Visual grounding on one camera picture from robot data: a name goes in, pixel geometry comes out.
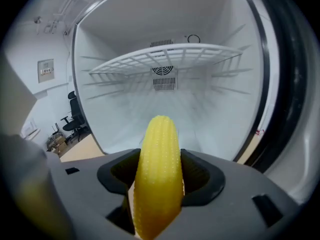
black office chair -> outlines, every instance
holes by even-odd
[[[78,142],[80,141],[80,135],[85,131],[81,125],[85,123],[85,119],[81,114],[79,103],[75,92],[72,91],[68,94],[68,99],[70,100],[70,107],[71,107],[71,117],[72,121],[67,120],[67,116],[62,118],[61,121],[65,120],[66,125],[62,127],[65,131],[74,131],[75,136],[78,135]]]

wire shelf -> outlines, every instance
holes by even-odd
[[[139,73],[151,68],[195,68],[216,64],[242,54],[241,50],[206,43],[177,43],[154,46],[113,58],[91,69],[89,74]]]

white wall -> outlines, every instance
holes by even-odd
[[[60,121],[71,115],[67,95],[74,91],[69,54],[71,36],[64,37],[62,29],[60,26],[55,34],[37,35],[35,25],[17,26],[9,33],[3,46],[13,70],[37,98],[27,121],[33,118],[40,129],[33,141],[43,149],[47,149],[46,141],[53,133],[55,123],[65,136],[71,134],[62,130],[66,123]],[[46,59],[53,59],[54,79],[38,83],[38,61]]]

yellow corn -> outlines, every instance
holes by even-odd
[[[135,176],[133,223],[144,240],[155,238],[181,210],[183,176],[178,135],[167,116],[146,130]]]

wooden desk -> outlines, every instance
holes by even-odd
[[[69,162],[102,156],[104,154],[99,149],[92,134],[90,134],[65,153],[60,160],[61,162]]]

